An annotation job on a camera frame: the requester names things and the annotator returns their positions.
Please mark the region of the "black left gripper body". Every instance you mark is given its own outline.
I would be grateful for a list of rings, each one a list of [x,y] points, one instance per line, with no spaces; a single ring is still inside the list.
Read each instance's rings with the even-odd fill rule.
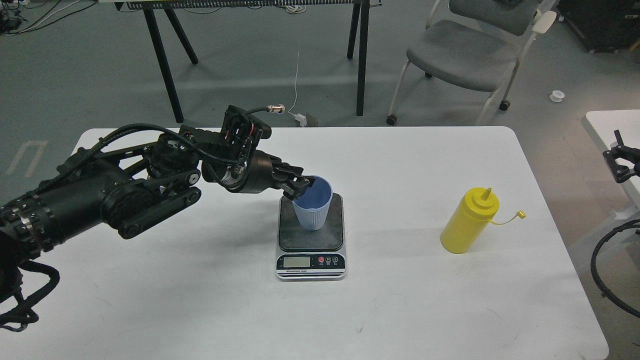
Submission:
[[[253,157],[233,177],[231,170],[218,170],[218,183],[231,193],[258,194],[267,189],[282,189],[282,185],[291,179],[291,171],[281,158],[262,150],[254,151]]]

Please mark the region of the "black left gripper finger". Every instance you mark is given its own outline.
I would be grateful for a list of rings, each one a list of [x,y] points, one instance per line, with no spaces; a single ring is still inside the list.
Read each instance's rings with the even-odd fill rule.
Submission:
[[[283,192],[283,196],[290,201],[295,201],[303,196],[307,189],[312,186],[313,180],[287,181],[278,184],[279,189]]]
[[[288,164],[279,157],[272,158],[272,177],[276,183],[288,183],[290,185],[312,185],[315,178],[304,175],[304,169]]]

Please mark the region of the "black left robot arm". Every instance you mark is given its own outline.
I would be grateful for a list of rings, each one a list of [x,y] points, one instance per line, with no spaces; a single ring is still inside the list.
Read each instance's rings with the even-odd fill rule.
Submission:
[[[133,123],[80,147],[58,174],[1,207],[1,327],[24,331],[39,320],[34,306],[60,282],[52,266],[35,260],[99,224],[133,237],[194,205],[199,180],[230,193],[276,189],[294,201],[314,179],[281,158],[258,150],[272,130],[257,112],[282,113],[283,105],[244,110],[230,105],[219,131],[182,125],[173,131]]]

